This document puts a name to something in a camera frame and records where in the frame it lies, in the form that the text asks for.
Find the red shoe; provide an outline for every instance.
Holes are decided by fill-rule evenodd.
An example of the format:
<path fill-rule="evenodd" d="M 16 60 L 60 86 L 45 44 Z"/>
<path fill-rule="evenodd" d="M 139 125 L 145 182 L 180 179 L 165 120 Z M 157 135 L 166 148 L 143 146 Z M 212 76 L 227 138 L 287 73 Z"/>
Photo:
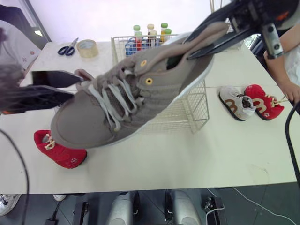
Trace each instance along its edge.
<path fill-rule="evenodd" d="M 256 113 L 263 120 L 276 118 L 285 108 L 279 105 L 274 96 L 267 95 L 266 92 L 257 84 L 252 84 L 245 89 L 245 95 L 252 98 Z"/>
<path fill-rule="evenodd" d="M 55 141 L 50 136 L 50 130 L 38 130 L 34 133 L 34 142 L 38 149 L 62 167 L 71 169 L 79 166 L 86 158 L 85 149 L 70 149 Z"/>

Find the paint bottle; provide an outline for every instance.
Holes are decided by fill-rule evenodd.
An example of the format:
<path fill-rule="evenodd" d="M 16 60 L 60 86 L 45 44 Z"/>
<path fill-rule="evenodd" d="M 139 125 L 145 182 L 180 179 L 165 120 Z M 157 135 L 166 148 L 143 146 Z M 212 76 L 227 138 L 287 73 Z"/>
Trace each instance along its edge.
<path fill-rule="evenodd" d="M 154 29 L 154 24 L 149 23 L 147 25 L 147 29 L 148 29 L 148 35 L 150 35 L 150 32 Z M 147 45 L 150 46 L 150 37 L 147 38 Z"/>
<path fill-rule="evenodd" d="M 156 30 L 151 30 L 149 35 L 153 35 L 152 37 L 149 37 L 150 40 L 150 47 L 153 48 L 155 46 L 156 36 L 158 32 Z"/>
<path fill-rule="evenodd" d="M 161 39 L 161 42 L 165 42 L 165 29 L 168 28 L 168 24 L 166 22 L 162 22 L 161 23 L 161 32 L 160 32 L 160 39 Z"/>
<path fill-rule="evenodd" d="M 133 26 L 133 30 L 136 32 L 140 31 L 141 30 L 141 26 L 140 25 L 134 25 Z"/>
<path fill-rule="evenodd" d="M 167 28 L 165 29 L 165 42 L 170 39 L 172 30 Z"/>
<path fill-rule="evenodd" d="M 150 35 L 150 31 L 151 31 L 151 30 L 154 30 L 154 24 L 149 23 L 149 24 L 147 25 L 147 28 L 148 28 L 148 35 Z"/>
<path fill-rule="evenodd" d="M 135 32 L 135 46 L 136 50 L 140 51 L 142 49 L 142 40 L 143 40 L 143 33 L 140 31 Z"/>

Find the hand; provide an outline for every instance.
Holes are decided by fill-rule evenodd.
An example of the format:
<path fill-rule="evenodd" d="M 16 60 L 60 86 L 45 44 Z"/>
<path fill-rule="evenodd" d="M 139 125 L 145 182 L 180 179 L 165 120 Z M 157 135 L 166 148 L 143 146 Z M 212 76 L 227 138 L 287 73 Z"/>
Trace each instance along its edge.
<path fill-rule="evenodd" d="M 279 83 L 278 86 L 285 96 L 295 104 L 300 101 L 300 87 L 291 81 Z"/>

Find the tape roll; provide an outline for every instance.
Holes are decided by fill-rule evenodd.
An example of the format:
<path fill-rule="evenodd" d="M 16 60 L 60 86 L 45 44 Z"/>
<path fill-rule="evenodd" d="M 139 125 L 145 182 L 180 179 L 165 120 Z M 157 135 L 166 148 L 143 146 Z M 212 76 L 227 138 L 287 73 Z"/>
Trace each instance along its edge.
<path fill-rule="evenodd" d="M 96 42 L 93 40 L 83 40 L 77 43 L 77 49 L 81 57 L 93 58 L 98 55 Z"/>

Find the shoe eyelet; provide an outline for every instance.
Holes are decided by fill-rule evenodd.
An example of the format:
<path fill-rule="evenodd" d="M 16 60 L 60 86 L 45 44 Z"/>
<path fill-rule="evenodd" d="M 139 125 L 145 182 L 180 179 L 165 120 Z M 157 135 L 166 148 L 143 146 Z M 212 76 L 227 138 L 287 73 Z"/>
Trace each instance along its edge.
<path fill-rule="evenodd" d="M 141 67 L 144 67 L 147 64 L 147 60 L 141 62 Z"/>
<path fill-rule="evenodd" d="M 152 78 L 147 78 L 145 82 L 146 82 L 146 85 L 152 85 L 153 80 L 152 80 Z"/>

